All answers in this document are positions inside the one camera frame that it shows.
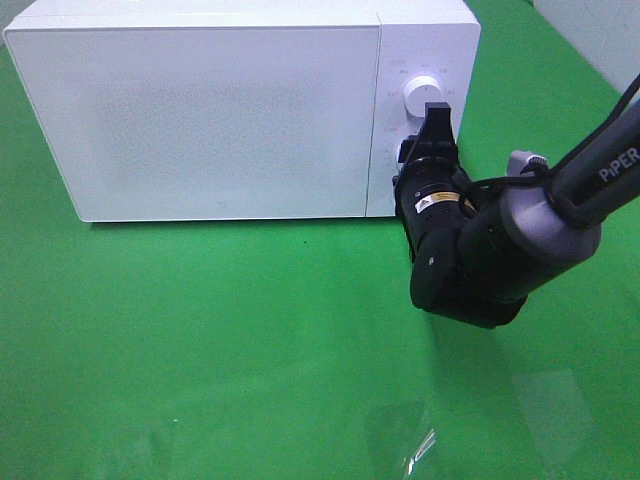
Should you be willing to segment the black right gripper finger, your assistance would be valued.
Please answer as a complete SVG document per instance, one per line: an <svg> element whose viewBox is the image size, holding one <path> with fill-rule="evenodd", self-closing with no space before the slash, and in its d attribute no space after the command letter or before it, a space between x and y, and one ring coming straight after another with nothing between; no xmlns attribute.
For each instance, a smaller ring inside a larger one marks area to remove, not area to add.
<svg viewBox="0 0 640 480"><path fill-rule="evenodd" d="M447 102L426 102L425 119L417 134L418 146L455 146L451 107Z"/></svg>
<svg viewBox="0 0 640 480"><path fill-rule="evenodd" d="M399 155L398 155L399 164L405 165L407 162L413 161L414 159L413 150L417 140L418 140L417 135L409 135L402 141L400 145Z"/></svg>

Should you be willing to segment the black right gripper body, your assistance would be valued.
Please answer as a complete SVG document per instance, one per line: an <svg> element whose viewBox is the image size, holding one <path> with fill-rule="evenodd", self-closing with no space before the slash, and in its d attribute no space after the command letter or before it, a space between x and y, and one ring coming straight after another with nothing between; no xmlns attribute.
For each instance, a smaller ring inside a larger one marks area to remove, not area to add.
<svg viewBox="0 0 640 480"><path fill-rule="evenodd" d="M400 200L403 190L411 181L417 180L418 187L435 184L451 185L460 191L468 185L468 174L462 168L455 146L418 146L413 150L414 159L400 165L398 175L394 177L394 199Z"/></svg>

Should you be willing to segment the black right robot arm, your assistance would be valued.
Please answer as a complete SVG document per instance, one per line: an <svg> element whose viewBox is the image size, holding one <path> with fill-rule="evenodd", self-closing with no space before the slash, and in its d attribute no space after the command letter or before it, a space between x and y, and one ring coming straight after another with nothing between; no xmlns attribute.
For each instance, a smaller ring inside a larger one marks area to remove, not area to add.
<svg viewBox="0 0 640 480"><path fill-rule="evenodd" d="M430 102L401 146L394 198L409 244L414 306L482 328L509 323L527 296L589 259L601 225L639 194L639 110L605 125L568 162L516 151L504 177L462 169L451 109Z"/></svg>

